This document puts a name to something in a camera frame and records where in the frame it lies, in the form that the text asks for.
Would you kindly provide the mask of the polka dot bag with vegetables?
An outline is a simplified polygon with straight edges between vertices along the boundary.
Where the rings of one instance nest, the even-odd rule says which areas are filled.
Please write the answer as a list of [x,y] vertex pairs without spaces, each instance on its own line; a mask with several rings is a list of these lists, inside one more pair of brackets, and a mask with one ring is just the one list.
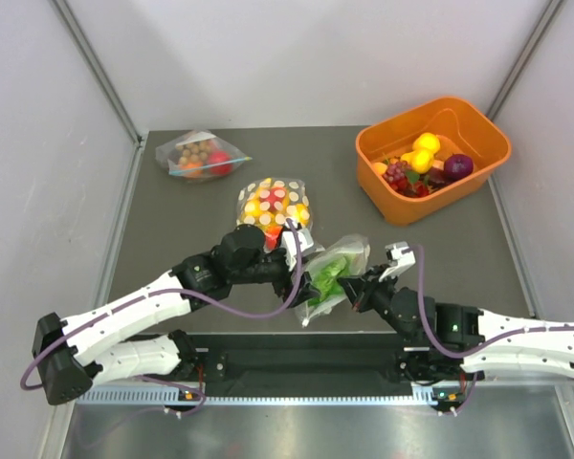
[[335,306],[346,300],[338,279],[363,274],[369,254],[368,239],[360,234],[349,234],[307,263],[305,271],[320,295],[296,307],[295,314],[303,328],[317,317],[329,315]]

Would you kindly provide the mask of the fake red onion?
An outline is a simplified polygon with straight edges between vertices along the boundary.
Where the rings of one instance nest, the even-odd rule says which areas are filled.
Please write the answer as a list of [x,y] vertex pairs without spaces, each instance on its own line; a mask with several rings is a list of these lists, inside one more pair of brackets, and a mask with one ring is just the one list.
[[446,178],[451,181],[459,181],[474,172],[474,161],[465,154],[451,155],[443,165],[443,172]]

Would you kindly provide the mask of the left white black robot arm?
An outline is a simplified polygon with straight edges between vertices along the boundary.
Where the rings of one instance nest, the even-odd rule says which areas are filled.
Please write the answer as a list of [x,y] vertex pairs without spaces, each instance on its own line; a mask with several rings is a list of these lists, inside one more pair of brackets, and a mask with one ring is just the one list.
[[[263,231],[243,224],[208,251],[185,258],[150,284],[95,310],[70,317],[49,313],[36,323],[33,362],[20,386],[43,390],[50,405],[67,404],[95,386],[132,377],[197,370],[195,346],[186,333],[137,340],[140,332],[212,305],[244,317],[224,304],[235,285],[270,284],[287,309],[303,300],[303,255],[314,241],[294,220],[280,227],[275,249],[266,251]],[[28,383],[32,372],[40,382]]]

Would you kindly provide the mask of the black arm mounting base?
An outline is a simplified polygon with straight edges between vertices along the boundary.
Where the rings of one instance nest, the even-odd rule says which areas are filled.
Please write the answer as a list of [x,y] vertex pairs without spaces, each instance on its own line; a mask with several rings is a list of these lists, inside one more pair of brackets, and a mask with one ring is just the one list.
[[459,364],[395,333],[191,334],[212,394],[387,394],[458,382]]

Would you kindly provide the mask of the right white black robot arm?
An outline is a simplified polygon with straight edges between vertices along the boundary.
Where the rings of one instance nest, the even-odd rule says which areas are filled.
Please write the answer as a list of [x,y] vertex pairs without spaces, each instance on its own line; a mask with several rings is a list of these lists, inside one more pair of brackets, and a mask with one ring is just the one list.
[[427,348],[430,372],[441,379],[466,373],[549,373],[574,379],[574,322],[509,317],[437,302],[378,270],[338,279],[358,313],[376,312],[403,345]]

